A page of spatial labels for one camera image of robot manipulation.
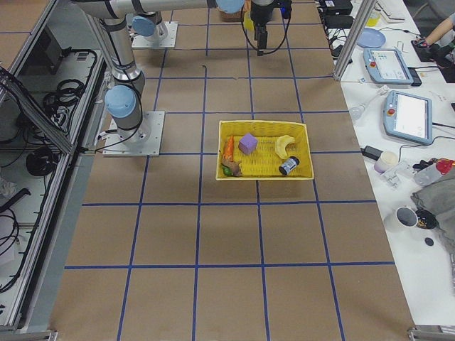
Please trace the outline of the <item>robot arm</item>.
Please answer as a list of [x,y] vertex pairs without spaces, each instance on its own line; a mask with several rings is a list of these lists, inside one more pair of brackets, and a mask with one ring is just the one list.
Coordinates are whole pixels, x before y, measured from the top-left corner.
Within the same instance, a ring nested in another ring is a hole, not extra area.
[[159,37],[165,27],[162,11],[211,9],[232,14],[243,10],[244,1],[76,1],[85,15],[100,26],[101,41],[112,61],[115,86],[105,96],[106,109],[117,125],[120,143],[140,145],[150,136],[144,123],[142,90],[145,76],[137,66],[127,29],[127,15],[139,35]]
[[168,29],[160,16],[134,16],[132,30],[136,37],[140,37],[152,45],[160,43],[168,37]]

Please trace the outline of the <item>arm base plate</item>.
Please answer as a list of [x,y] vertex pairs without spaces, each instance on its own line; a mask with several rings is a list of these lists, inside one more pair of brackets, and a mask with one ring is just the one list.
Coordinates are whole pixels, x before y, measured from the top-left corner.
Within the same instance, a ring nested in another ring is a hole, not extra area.
[[164,128],[164,111],[146,111],[139,130],[130,139],[125,131],[114,132],[106,138],[107,148],[102,154],[107,157],[158,157],[160,155]]
[[178,22],[162,21],[155,24],[147,20],[140,21],[139,17],[135,17],[132,30],[132,48],[135,50],[175,48]]

